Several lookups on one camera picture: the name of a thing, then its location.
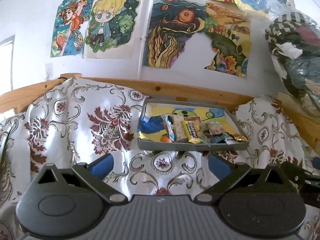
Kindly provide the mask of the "round biscuit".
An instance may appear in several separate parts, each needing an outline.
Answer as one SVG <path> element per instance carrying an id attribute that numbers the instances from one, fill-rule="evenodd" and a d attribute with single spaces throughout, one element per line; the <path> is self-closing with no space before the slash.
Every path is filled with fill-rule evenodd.
<path id="1" fill-rule="evenodd" d="M 211 135 L 218 135 L 225 132 L 224 127 L 219 122 L 211 121 L 208 122 L 207 125 Z"/>

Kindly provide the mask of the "grey tray with cartoon liner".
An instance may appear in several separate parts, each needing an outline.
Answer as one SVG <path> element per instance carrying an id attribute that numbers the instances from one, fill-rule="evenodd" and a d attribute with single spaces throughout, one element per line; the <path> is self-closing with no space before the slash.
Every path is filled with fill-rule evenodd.
<path id="1" fill-rule="evenodd" d="M 138 146 L 152 151 L 241 151 L 249 145 L 225 107 L 148 99 L 137 128 Z"/>

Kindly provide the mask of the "clear nougat bar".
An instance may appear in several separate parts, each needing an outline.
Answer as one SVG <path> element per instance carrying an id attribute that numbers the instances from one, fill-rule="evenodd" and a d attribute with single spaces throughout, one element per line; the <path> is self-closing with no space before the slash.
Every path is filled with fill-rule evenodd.
<path id="1" fill-rule="evenodd" d="M 182 125 L 184 117 L 180 115 L 173 115 L 173 126 L 176 142 L 187 142 L 188 138 Z"/>

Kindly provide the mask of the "yellow snack packet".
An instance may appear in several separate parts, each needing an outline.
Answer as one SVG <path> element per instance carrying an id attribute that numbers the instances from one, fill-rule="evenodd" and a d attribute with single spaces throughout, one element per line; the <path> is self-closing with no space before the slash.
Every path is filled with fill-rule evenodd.
<path id="1" fill-rule="evenodd" d="M 192 144 L 203 143 L 203 139 L 200 135 L 200 125 L 199 123 L 187 121 L 182 121 L 183 128 L 188 138 L 188 142 Z"/>

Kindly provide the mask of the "swirly night poster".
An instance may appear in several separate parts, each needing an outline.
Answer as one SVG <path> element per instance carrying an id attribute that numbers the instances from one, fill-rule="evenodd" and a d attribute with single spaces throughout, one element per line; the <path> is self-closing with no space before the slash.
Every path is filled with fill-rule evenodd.
<path id="1" fill-rule="evenodd" d="M 143 65 L 169 69 L 186 42 L 203 32 L 206 7 L 185 0 L 153 0 Z"/>

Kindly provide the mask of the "gold foil snack bag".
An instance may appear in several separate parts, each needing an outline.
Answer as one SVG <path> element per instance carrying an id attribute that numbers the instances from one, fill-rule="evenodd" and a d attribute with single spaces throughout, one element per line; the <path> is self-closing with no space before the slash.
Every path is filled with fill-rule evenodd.
<path id="1" fill-rule="evenodd" d="M 233 134 L 232 136 L 237 142 L 247 142 L 248 141 L 248 138 L 245 135 Z"/>

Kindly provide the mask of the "wooden bed frame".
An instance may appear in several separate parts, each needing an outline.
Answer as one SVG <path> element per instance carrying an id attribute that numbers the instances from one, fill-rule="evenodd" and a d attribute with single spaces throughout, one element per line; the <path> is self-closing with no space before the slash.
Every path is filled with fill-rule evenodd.
<path id="1" fill-rule="evenodd" d="M 1 113 L 9 110 L 13 110 L 15 113 L 25 111 L 31 103 L 71 77 L 130 87 L 148 96 L 174 98 L 181 102 L 191 100 L 213 102 L 226 107 L 230 111 L 253 99 L 247 95 L 174 83 L 106 77 L 87 78 L 83 77 L 81 73 L 67 73 L 62 74 L 56 80 L 22 87 L 1 95 Z M 316 153 L 319 153 L 319 117 L 308 115 L 302 107 L 296 104 L 293 97 L 287 94 L 279 92 L 276 101 L 293 121 L 301 137 Z"/>

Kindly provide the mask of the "anime girl poster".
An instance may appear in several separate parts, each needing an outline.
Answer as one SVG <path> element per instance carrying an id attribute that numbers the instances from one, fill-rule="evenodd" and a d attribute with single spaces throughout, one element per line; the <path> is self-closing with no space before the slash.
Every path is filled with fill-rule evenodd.
<path id="1" fill-rule="evenodd" d="M 83 52 L 80 31 L 89 20 L 94 0 L 64 0 L 57 9 L 50 48 L 51 57 L 78 55 Z"/>

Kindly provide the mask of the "red snack wrapper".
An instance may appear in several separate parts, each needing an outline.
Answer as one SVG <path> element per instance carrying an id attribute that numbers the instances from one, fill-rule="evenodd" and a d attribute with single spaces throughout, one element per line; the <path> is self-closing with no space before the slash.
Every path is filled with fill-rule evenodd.
<path id="1" fill-rule="evenodd" d="M 196 123 L 201 123 L 201 119 L 198 116 L 193 116 L 193 117 L 187 117 L 185 118 L 185 120 L 187 121 L 192 121 L 192 122 L 196 122 Z"/>

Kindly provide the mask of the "small orange fruit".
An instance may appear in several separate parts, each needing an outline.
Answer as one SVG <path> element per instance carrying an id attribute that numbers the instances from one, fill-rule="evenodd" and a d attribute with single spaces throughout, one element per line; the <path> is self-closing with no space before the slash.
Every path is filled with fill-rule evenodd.
<path id="1" fill-rule="evenodd" d="M 173 141 L 167 135 L 163 135 L 160 139 L 160 142 L 172 143 Z"/>

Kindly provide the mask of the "floral white bed cover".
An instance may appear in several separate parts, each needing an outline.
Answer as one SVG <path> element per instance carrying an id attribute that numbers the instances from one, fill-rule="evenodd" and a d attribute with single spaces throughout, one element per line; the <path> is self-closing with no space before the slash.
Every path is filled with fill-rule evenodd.
<path id="1" fill-rule="evenodd" d="M 213 158 L 201 152 L 152 152 L 137 147 L 146 96 L 132 87 L 71 78 L 1 122 L 1 239 L 19 239 L 15 209 L 48 163 L 69 168 L 106 157 L 103 182 L 133 194 L 191 197 L 218 182 Z M 250 143 L 221 151 L 253 168 L 285 161 L 319 174 L 319 156 L 302 139 L 280 101 L 260 96 L 233 109 Z"/>

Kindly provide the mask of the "light blue snack packet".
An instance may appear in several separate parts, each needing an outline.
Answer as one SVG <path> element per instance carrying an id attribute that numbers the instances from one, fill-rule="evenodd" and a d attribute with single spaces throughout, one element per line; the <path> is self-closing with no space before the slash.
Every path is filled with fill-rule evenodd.
<path id="1" fill-rule="evenodd" d="M 175 132 L 174 132 L 174 126 L 172 124 L 172 118 L 170 115 L 166 115 L 164 119 L 165 125 L 166 125 L 166 131 L 168 134 L 168 137 L 171 141 L 175 141 Z"/>

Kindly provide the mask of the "white wall socket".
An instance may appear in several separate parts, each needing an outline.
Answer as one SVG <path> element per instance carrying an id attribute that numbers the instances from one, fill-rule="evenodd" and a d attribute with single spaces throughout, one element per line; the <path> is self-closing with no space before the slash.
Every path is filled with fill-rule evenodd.
<path id="1" fill-rule="evenodd" d="M 46 64 L 46 80 L 49 81 L 53 78 L 53 64 L 47 63 Z"/>

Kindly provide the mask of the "flower landscape poster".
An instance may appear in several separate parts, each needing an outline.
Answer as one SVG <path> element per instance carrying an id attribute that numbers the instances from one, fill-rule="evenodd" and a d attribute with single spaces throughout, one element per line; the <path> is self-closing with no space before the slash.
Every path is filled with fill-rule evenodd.
<path id="1" fill-rule="evenodd" d="M 251 50 L 251 23 L 233 3 L 207 2 L 204 32 L 211 39 L 215 53 L 207 70 L 247 75 Z"/>

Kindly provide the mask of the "plastic bag of clothes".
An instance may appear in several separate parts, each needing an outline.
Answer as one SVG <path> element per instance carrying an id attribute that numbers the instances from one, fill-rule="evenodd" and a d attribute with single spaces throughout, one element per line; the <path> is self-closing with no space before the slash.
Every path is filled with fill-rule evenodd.
<path id="1" fill-rule="evenodd" d="M 287 12 L 266 28 L 265 39 L 288 93 L 319 116 L 319 25 L 301 12 Z"/>

